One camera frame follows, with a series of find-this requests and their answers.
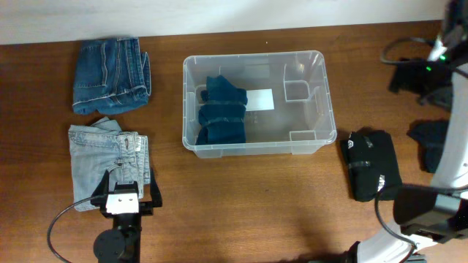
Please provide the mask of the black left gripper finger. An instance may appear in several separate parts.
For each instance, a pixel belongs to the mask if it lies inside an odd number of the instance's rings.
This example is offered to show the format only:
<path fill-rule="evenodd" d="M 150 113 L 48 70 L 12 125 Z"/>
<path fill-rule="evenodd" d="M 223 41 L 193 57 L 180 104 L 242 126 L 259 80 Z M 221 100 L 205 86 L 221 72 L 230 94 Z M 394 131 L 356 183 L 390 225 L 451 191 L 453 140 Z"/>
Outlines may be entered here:
<path fill-rule="evenodd" d="M 153 207 L 161 207 L 162 206 L 162 195 L 159 190 L 159 187 L 156 183 L 156 178 L 154 174 L 154 170 L 150 169 L 150 195 L 151 195 L 151 202 Z"/>
<path fill-rule="evenodd" d="M 106 203 L 107 196 L 109 194 L 109 177 L 110 173 L 108 170 L 106 170 L 100 183 L 91 195 L 92 200 L 90 201 L 90 203 L 93 206 L 101 207 Z"/>

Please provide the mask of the black garment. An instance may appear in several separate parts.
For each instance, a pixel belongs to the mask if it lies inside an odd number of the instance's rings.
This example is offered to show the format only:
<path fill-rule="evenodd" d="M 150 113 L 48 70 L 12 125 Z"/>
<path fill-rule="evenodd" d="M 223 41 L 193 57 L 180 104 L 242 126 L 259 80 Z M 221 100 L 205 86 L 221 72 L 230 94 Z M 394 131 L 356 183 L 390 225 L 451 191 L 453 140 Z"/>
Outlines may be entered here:
<path fill-rule="evenodd" d="M 402 179 L 389 133 L 352 132 L 347 139 L 341 140 L 339 145 L 352 195 L 356 201 L 369 202 L 380 190 L 384 191 L 381 200 L 396 198 L 397 188 L 402 185 Z"/>

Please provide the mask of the dark blue garment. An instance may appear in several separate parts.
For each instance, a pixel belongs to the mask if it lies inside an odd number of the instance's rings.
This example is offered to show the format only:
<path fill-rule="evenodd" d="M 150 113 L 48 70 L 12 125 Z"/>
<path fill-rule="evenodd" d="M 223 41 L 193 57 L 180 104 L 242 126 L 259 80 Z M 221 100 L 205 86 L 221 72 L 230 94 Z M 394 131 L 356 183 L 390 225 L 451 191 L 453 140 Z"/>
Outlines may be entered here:
<path fill-rule="evenodd" d="M 246 90 L 236 88 L 219 75 L 206 78 L 206 89 L 200 92 L 200 96 L 203 100 L 198 112 L 201 129 L 196 144 L 245 143 Z"/>

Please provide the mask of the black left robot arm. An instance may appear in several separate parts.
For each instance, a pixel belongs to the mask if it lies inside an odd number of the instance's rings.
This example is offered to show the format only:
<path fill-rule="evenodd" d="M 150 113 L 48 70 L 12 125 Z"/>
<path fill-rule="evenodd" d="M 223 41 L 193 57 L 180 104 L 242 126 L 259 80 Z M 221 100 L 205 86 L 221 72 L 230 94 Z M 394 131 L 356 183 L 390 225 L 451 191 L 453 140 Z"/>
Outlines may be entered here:
<path fill-rule="evenodd" d="M 117 183 L 109 190 L 110 173 L 105 172 L 95 188 L 91 204 L 99 208 L 105 218 L 113 220 L 111 229 L 99 234 L 93 244 L 99 263 L 139 263 L 142 217 L 152 216 L 155 207 L 162 206 L 162 195 L 154 171 L 150 171 L 149 201 L 138 199 L 138 184 Z"/>

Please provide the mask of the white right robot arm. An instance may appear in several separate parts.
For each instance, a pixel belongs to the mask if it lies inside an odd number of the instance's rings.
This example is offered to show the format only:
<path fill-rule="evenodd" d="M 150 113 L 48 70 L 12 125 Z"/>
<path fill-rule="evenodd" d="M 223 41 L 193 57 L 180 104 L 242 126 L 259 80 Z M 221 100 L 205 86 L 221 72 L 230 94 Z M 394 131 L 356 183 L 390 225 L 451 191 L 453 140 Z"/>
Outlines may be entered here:
<path fill-rule="evenodd" d="M 340 142 L 353 196 L 391 201 L 393 219 L 368 240 L 354 243 L 342 262 L 423 262 L 420 250 L 467 237 L 467 2 L 449 1 L 426 59 L 400 59 L 389 89 L 418 95 L 450 113 L 448 121 L 422 121 L 409 135 L 423 148 L 433 173 L 429 186 L 403 183 L 393 142 L 385 131 L 353 132 Z"/>

